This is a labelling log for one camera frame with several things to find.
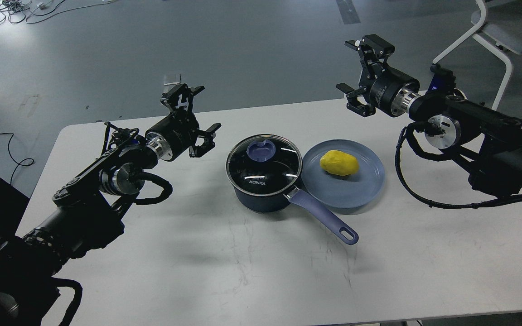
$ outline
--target lid knob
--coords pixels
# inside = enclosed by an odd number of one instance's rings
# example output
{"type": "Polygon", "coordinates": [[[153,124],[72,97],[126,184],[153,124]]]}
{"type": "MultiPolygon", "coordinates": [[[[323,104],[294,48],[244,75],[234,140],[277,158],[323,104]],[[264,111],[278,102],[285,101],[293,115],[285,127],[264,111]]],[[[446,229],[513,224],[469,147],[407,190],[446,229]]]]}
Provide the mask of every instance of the lid knob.
{"type": "Polygon", "coordinates": [[[265,139],[261,142],[251,142],[247,147],[247,156],[256,162],[265,162],[275,155],[275,144],[265,139]]]}

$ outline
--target blue plate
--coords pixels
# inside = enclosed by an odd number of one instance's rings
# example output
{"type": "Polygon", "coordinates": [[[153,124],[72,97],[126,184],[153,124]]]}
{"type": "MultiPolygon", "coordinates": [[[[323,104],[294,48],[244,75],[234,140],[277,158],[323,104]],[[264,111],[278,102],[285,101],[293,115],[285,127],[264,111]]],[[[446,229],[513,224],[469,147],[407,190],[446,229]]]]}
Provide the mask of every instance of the blue plate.
{"type": "Polygon", "coordinates": [[[317,200],[339,209],[355,209],[376,198],[384,186],[384,166],[368,147],[346,139],[319,143],[303,157],[302,180],[307,192],[317,200]],[[319,159],[330,150],[354,155],[360,169],[350,176],[336,176],[319,166],[319,159]]]}

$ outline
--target white chair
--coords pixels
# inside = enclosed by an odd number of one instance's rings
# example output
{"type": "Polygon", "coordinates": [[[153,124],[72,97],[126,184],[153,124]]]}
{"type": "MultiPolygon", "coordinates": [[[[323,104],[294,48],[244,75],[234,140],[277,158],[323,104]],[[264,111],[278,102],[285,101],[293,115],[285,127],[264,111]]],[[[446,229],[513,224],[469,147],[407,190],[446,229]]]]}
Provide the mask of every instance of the white chair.
{"type": "Polygon", "coordinates": [[[493,110],[496,110],[513,74],[513,63],[502,49],[508,49],[513,53],[522,55],[522,0],[500,2],[487,7],[485,2],[490,1],[476,0],[479,10],[472,14],[471,21],[474,24],[473,27],[432,60],[433,66],[431,70],[448,53],[452,52],[463,41],[472,37],[479,44],[483,45],[485,49],[501,59],[506,66],[505,75],[492,106],[493,110]],[[487,41],[484,36],[494,41],[495,45],[487,41]]]}

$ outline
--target chair leg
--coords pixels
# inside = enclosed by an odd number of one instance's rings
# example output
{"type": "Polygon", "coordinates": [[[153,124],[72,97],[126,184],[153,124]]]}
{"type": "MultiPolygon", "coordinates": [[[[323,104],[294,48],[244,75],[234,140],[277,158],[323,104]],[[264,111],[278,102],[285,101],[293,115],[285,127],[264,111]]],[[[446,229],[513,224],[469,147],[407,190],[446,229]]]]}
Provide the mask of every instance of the chair leg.
{"type": "Polygon", "coordinates": [[[452,50],[456,49],[462,42],[464,42],[467,38],[471,37],[474,33],[476,33],[479,29],[481,29],[484,25],[484,21],[487,18],[487,6],[484,0],[476,0],[478,9],[480,10],[480,19],[476,25],[473,25],[466,33],[464,33],[461,37],[459,37],[454,43],[448,46],[441,54],[439,54],[436,58],[432,60],[432,64],[437,64],[441,61],[448,53],[451,53],[452,50]]]}
{"type": "Polygon", "coordinates": [[[484,39],[480,34],[473,35],[473,39],[475,39],[480,45],[484,46],[485,49],[489,50],[492,54],[495,54],[497,58],[501,59],[502,62],[505,63],[505,75],[503,76],[503,81],[501,82],[501,86],[499,87],[499,91],[497,92],[497,96],[495,97],[495,101],[493,102],[493,106],[491,109],[497,111],[497,108],[499,107],[499,103],[501,103],[501,99],[503,97],[503,94],[505,93],[505,89],[507,88],[507,85],[509,84],[509,80],[511,79],[511,76],[513,75],[513,63],[511,62],[511,59],[509,56],[507,56],[504,52],[502,52],[499,48],[494,46],[493,44],[489,43],[486,39],[484,39]]]}

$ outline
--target saucepan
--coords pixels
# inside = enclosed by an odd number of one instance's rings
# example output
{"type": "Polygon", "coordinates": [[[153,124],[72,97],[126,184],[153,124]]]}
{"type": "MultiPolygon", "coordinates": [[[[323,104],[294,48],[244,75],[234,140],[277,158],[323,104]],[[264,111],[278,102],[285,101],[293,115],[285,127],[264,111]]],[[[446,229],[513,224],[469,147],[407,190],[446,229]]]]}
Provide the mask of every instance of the saucepan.
{"type": "Polygon", "coordinates": [[[309,211],[343,242],[358,242],[357,233],[321,202],[301,189],[302,155],[286,138],[257,134],[241,140],[227,158],[227,175],[239,201],[259,213],[290,203],[309,211]]]}

